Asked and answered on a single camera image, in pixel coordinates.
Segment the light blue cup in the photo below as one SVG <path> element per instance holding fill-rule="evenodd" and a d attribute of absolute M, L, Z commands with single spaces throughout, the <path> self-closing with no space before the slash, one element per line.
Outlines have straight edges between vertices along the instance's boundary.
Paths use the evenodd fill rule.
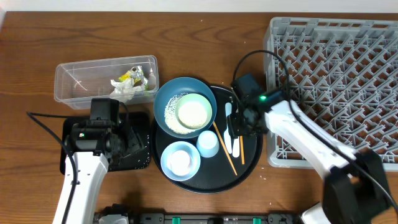
<path fill-rule="evenodd" d="M 217 135 L 213 131 L 203 131 L 198 136 L 196 147 L 202 157 L 215 156 L 220 148 Z"/>

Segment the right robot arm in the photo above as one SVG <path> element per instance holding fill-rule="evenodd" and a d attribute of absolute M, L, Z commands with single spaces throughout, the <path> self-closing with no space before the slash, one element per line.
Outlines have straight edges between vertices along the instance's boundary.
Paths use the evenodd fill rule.
<path fill-rule="evenodd" d="M 391 207 L 386 173 L 375 152 L 356 152 L 309 119 L 282 90 L 266 92 L 248 73 L 232 81 L 236 112 L 227 118 L 232 138 L 276 134 L 323 179 L 323 199 L 300 215 L 301 223 L 371 223 Z"/>

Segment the yellow green snack wrapper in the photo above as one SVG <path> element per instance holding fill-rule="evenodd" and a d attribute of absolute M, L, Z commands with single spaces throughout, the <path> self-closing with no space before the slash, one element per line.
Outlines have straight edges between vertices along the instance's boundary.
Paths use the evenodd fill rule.
<path fill-rule="evenodd" d="M 118 80 L 120 82 L 124 82 L 126 80 L 132 80 L 133 85 L 140 82 L 141 86 L 144 87 L 144 90 L 147 90 L 148 79 L 144 76 L 144 71 L 141 65 L 132 67 L 124 75 L 120 76 Z"/>

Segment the long wooden chopstick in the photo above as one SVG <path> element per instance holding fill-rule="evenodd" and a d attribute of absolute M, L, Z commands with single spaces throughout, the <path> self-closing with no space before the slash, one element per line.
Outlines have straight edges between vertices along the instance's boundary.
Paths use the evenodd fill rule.
<path fill-rule="evenodd" d="M 240 137 L 239 137 L 239 142 L 240 142 L 241 163 L 242 163 L 242 165 L 245 165 L 243 136 L 240 136 Z"/>

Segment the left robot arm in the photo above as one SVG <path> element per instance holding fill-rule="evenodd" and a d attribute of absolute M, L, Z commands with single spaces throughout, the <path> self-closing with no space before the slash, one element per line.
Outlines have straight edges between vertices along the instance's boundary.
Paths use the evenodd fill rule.
<path fill-rule="evenodd" d="M 133 126 L 129 113 L 121 117 L 123 102 L 94 98 L 88 118 L 75 118 L 66 132 L 64 182 L 54 223 L 91 223 L 105 175 L 133 170 L 147 145 Z"/>

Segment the white napkin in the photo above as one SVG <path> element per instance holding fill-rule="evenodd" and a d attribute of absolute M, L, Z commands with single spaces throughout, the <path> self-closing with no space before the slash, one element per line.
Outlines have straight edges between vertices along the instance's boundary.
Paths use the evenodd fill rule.
<path fill-rule="evenodd" d="M 114 90 L 110 93 L 109 97 L 123 103 L 131 100 L 136 92 L 146 90 L 145 85 L 135 85 L 132 78 L 128 78 L 123 82 L 111 80 L 111 85 L 114 87 Z"/>

